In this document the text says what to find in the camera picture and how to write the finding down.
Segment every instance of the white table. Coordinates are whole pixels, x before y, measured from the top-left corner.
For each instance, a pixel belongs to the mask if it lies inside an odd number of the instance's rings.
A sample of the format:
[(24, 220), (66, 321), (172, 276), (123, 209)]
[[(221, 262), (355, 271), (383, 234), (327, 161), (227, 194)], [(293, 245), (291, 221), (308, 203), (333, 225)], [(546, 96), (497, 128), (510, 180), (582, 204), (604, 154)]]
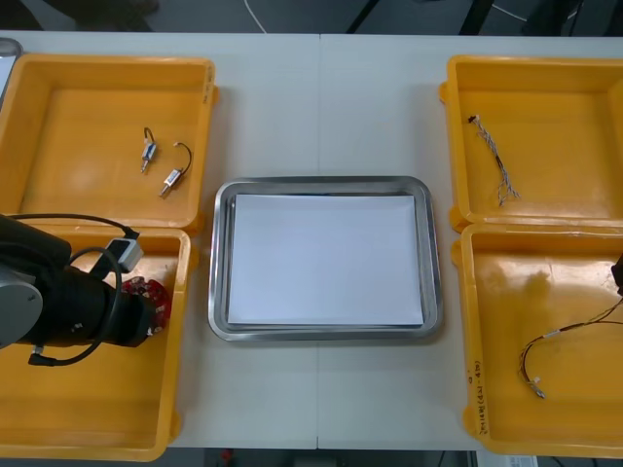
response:
[(231, 344), (206, 323), (209, 229), (191, 288), (177, 447), (478, 449), (466, 402), (444, 109), (454, 54), (623, 57), (623, 39), (5, 33), (30, 52), (195, 55), (216, 64), (205, 210), (225, 180), (413, 175), (430, 189), (445, 327), (426, 344)]

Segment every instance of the yellow plastic tray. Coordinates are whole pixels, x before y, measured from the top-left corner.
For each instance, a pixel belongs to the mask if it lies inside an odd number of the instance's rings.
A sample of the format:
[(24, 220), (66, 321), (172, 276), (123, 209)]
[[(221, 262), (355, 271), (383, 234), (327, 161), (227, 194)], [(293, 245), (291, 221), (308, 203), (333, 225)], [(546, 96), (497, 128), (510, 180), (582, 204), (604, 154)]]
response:
[[(202, 58), (23, 56), (0, 113), (0, 212), (83, 213), (196, 233), (216, 98), (214, 65)], [(145, 126), (159, 153), (141, 173)], [(162, 199), (168, 174), (188, 162), (175, 141), (193, 150), (193, 164)]]
[[(455, 56), (446, 104), (457, 230), (469, 223), (623, 226), (623, 60)], [(521, 199), (499, 207), (493, 137)]]
[[(623, 231), (472, 225), (453, 247), (467, 370), (466, 430), (498, 453), (623, 457), (623, 327), (596, 325), (535, 345), (536, 397), (518, 374), (533, 338), (616, 304), (610, 267)], [(613, 320), (623, 321), (623, 309)]]
[[(106, 246), (118, 235), (107, 228), (43, 230), (70, 241), (74, 251)], [(177, 436), (179, 352), (187, 279), (196, 258), (190, 238), (179, 230), (144, 229), (139, 243), (145, 256), (124, 279), (144, 275), (165, 285), (173, 299), (168, 327), (137, 348), (103, 344), (70, 367), (28, 366), (28, 345), (2, 350), (1, 457), (148, 461), (159, 457)], [(96, 256), (88, 255), (76, 266), (92, 265)], [(60, 358), (80, 351), (80, 347), (46, 348), (46, 353)]]

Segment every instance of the white paper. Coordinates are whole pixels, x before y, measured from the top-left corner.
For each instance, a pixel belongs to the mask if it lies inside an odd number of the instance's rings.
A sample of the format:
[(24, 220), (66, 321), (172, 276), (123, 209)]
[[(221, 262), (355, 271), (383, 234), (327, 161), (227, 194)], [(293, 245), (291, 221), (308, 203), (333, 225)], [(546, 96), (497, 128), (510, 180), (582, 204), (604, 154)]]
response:
[(7, 86), (15, 61), (16, 58), (14, 56), (0, 56), (0, 95), (2, 95), (5, 86)]
[(422, 324), (413, 197), (236, 198), (234, 324)]

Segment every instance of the stainless steel tray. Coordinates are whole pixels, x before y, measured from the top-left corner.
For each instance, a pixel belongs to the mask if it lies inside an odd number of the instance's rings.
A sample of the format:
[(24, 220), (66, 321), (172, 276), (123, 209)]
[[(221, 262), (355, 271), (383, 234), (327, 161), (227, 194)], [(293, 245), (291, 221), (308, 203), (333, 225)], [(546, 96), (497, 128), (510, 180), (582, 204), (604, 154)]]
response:
[[(0, 56), (14, 56), (17, 60), (22, 54), (23, 48), (18, 41), (8, 37), (0, 37)], [(2, 101), (4, 100), (4, 93), (6, 90), (7, 86), (5, 86), (5, 83), (0, 83), (0, 107), (2, 107)]]
[[(237, 195), (413, 196), (420, 262), (423, 324), (420, 326), (276, 326), (228, 322), (228, 301)], [(225, 341), (422, 339), (441, 325), (443, 311), (437, 241), (430, 191), (413, 177), (279, 177), (228, 182), (216, 195), (208, 321)]]

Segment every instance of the electrical wire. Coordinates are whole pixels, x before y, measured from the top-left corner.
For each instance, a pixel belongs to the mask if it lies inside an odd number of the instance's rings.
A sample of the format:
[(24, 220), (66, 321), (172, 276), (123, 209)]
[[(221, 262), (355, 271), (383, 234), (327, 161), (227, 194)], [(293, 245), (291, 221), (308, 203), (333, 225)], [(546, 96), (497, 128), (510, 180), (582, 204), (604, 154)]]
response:
[(539, 341), (544, 341), (546, 339), (553, 338), (554, 336), (558, 336), (559, 334), (564, 333), (566, 331), (571, 331), (573, 329), (584, 328), (586, 326), (591, 326), (593, 324), (621, 324), (621, 325), (623, 325), (623, 322), (620, 322), (620, 321), (606, 320), (606, 318), (608, 318), (621, 305), (623, 305), (623, 299), (619, 300), (616, 303), (616, 305), (613, 305), (610, 308), (605, 309), (604, 311), (602, 311), (601, 313), (599, 313), (596, 316), (592, 317), (588, 321), (583, 321), (583, 322), (580, 322), (580, 323), (569, 324), (569, 325), (564, 326), (564, 327), (562, 327), (560, 329), (552, 331), (551, 333), (544, 334), (542, 336), (538, 336), (538, 337), (532, 339), (530, 342), (528, 342), (526, 344), (526, 346), (524, 347), (524, 349), (522, 350), (522, 352), (519, 355), (519, 374), (522, 377), (522, 379), (524, 380), (524, 382), (532, 389), (532, 391), (534, 391), (534, 393), (538, 397), (540, 397), (541, 399), (545, 399), (545, 393), (543, 391), (541, 391), (538, 388), (538, 386), (537, 386), (538, 378), (531, 379), (529, 377), (528, 371), (526, 369), (526, 359), (528, 358), (528, 352), (530, 352), (530, 350), (534, 347), (534, 345), (537, 342), (539, 342)]
[(259, 19), (257, 19), (257, 17), (255, 16), (255, 14), (253, 13), (253, 10), (251, 10), (251, 7), (249, 7), (249, 2), (248, 0), (244, 0), (244, 6), (246, 7), (247, 12), (249, 12), (249, 14), (251, 15), (251, 17), (253, 18), (253, 20), (255, 21), (255, 23), (257, 24), (257, 26), (262, 29), (262, 32), (264, 34), (268, 34), (268, 32), (266, 32), (266, 29), (264, 29), (264, 26), (262, 25), (262, 23), (260, 22)]
[(580, 17), (580, 12), (582, 11), (583, 6), (584, 6), (584, 0), (580, 0), (580, 4), (577, 6), (577, 10), (575, 10), (576, 12), (575, 18), (573, 19), (573, 22), (571, 23), (571, 27), (568, 30), (569, 36), (573, 35), (573, 31), (575, 30), (575, 25), (577, 24), (577, 19)]
[[(492, 7), (494, 7), (496, 10), (498, 10), (499, 12), (503, 12), (506, 15), (509, 15), (510, 17), (513, 17), (514, 19), (518, 19), (519, 21), (523, 21), (523, 22), (528, 22), (527, 18), (524, 17), (520, 17), (519, 15), (515, 15), (513, 12), (509, 12), (508, 10), (499, 7), (498, 5), (496, 5), (495, 3), (492, 4)], [(568, 17), (567, 20), (575, 17), (577, 15), (577, 10), (575, 10), (574, 12), (572, 12)]]
[(193, 163), (193, 152), (191, 151), (191, 148), (189, 148), (188, 146), (186, 146), (184, 143), (180, 141), (173, 143), (173, 146), (175, 147), (182, 146), (186, 148), (186, 151), (188, 151), (188, 165), (186, 165), (186, 168), (182, 170), (182, 175), (184, 175), (186, 172), (188, 172), (188, 169), (191, 168), (191, 164)]
[(37, 367), (67, 367), (69, 365), (73, 365), (75, 363), (81, 362), (82, 360), (87, 358), (89, 355), (94, 353), (97, 350), (97, 348), (104, 342), (104, 340), (110, 333), (113, 327), (115, 318), (117, 317), (119, 303), (121, 301), (120, 300), (121, 293), (122, 293), (121, 266), (119, 266), (119, 262), (117, 261), (117, 258), (115, 258), (115, 255), (113, 255), (106, 248), (102, 248), (101, 246), (91, 246), (89, 248), (85, 248), (84, 250), (80, 250), (79, 252), (77, 252), (75, 255), (73, 255), (69, 259), (69, 264), (71, 265), (78, 258), (86, 255), (87, 253), (92, 253), (92, 252), (98, 252), (98, 253), (101, 253), (103, 256), (105, 256), (106, 259), (113, 266), (113, 272), (115, 273), (115, 295), (113, 298), (113, 303), (108, 310), (108, 313), (106, 313), (106, 315), (103, 318), (104, 325), (100, 328), (99, 333), (97, 334), (97, 336), (95, 337), (91, 345), (89, 345), (89, 347), (87, 347), (82, 353), (79, 353), (75, 357), (67, 358), (65, 360), (57, 360), (52, 357), (44, 357), (43, 355), (39, 353), (33, 353), (30, 355), (28, 364), (37, 366)]
[(106, 219), (104, 217), (90, 216), (87, 214), (65, 214), (65, 213), (42, 213), (42, 214), (14, 214), (12, 216), (7, 216), (11, 219), (15, 219), (17, 221), (26, 220), (26, 219), (82, 219), (85, 221), (93, 221), (99, 222), (100, 224), (108, 224), (109, 226), (117, 227), (124, 231), (126, 234), (126, 238), (136, 240), (138, 238), (138, 232), (131, 229), (128, 226), (125, 226), (119, 222), (111, 221), (110, 219)]
[(437, 467), (441, 467), (441, 464), (443, 463), (443, 461), (444, 461), (444, 457), (445, 457), (445, 456), (446, 456), (446, 452), (445, 452), (445, 451), (443, 451), (443, 452), (441, 453), (441, 456), (439, 457), (439, 461), (437, 462)]

